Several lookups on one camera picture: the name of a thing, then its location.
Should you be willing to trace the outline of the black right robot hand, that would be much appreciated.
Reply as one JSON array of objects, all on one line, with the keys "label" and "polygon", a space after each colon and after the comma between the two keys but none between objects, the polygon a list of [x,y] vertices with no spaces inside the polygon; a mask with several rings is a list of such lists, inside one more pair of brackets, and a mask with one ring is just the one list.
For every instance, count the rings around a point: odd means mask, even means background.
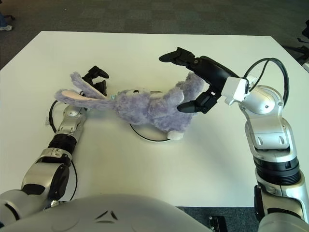
[{"label": "black right robot hand", "polygon": [[207,113],[221,97],[227,78],[238,78],[238,75],[233,71],[215,60],[206,56],[195,57],[193,53],[180,47],[173,52],[160,56],[159,60],[185,66],[209,84],[209,88],[195,100],[177,106],[178,111],[183,113]]}]

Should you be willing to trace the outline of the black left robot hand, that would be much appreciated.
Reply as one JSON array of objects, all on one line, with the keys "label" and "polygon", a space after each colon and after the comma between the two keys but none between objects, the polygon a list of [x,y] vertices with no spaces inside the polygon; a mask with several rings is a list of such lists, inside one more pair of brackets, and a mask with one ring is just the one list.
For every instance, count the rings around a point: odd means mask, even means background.
[{"label": "black left robot hand", "polygon": [[106,81],[103,80],[101,82],[93,83],[93,79],[96,79],[98,77],[102,78],[109,78],[109,75],[104,72],[104,70],[100,69],[97,66],[93,66],[88,73],[82,78],[85,82],[87,82],[91,87],[93,87],[95,90],[103,94],[105,97],[107,96],[107,85]]}]

